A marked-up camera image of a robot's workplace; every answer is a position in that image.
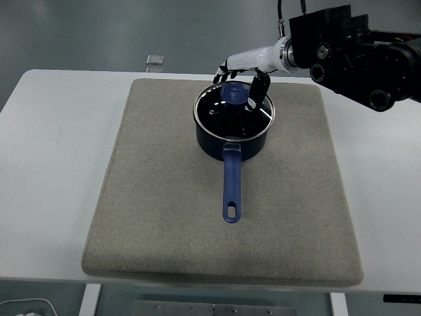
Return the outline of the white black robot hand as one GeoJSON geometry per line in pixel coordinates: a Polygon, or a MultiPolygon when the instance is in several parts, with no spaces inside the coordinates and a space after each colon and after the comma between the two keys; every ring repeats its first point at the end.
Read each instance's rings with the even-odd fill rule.
{"type": "Polygon", "coordinates": [[[249,92],[246,110],[251,112],[262,104],[267,93],[263,88],[270,85],[266,74],[277,70],[293,72],[296,67],[290,63],[289,49],[291,38],[289,36],[280,38],[273,46],[252,49],[228,57],[217,69],[213,84],[225,82],[228,77],[235,78],[239,72],[255,70],[257,75],[253,80],[252,89],[249,92]]]}

